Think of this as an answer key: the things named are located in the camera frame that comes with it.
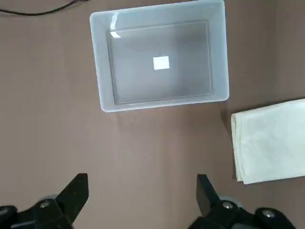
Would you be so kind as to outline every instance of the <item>white square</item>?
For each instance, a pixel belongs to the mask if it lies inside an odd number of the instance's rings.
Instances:
[[[168,56],[159,56],[153,58],[154,70],[168,69],[170,68],[170,62]]]

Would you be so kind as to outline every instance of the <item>plastic bin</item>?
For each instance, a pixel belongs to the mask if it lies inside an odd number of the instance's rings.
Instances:
[[[229,97],[223,0],[95,12],[90,25],[103,111]]]

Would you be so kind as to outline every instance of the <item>table surface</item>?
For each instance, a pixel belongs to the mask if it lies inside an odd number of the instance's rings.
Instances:
[[[231,113],[305,97],[305,2],[226,0],[228,101],[102,112],[89,15],[170,2],[91,0],[48,16],[0,15],[0,205],[28,208],[87,172],[90,197],[76,228],[184,229],[200,214],[202,173],[247,210],[277,208],[305,227],[304,178],[237,183],[230,133]]]

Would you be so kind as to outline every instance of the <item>black cable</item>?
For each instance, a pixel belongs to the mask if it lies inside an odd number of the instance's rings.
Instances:
[[[11,10],[3,10],[3,9],[0,9],[0,12],[3,12],[3,13],[9,13],[9,14],[16,14],[16,15],[22,15],[22,16],[40,16],[40,15],[46,15],[46,14],[50,14],[50,13],[55,13],[57,11],[60,11],[60,10],[63,10],[77,2],[83,2],[83,1],[89,1],[89,0],[73,0],[71,1],[70,3],[64,5],[64,6],[61,6],[59,8],[56,8],[56,9],[53,9],[53,10],[50,10],[50,11],[46,11],[46,12],[40,12],[40,13],[23,13],[23,12],[17,12],[17,11],[11,11]]]

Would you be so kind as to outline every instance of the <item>cloth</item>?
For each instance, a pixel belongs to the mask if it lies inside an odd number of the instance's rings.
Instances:
[[[305,99],[232,114],[231,126],[238,181],[305,176]]]

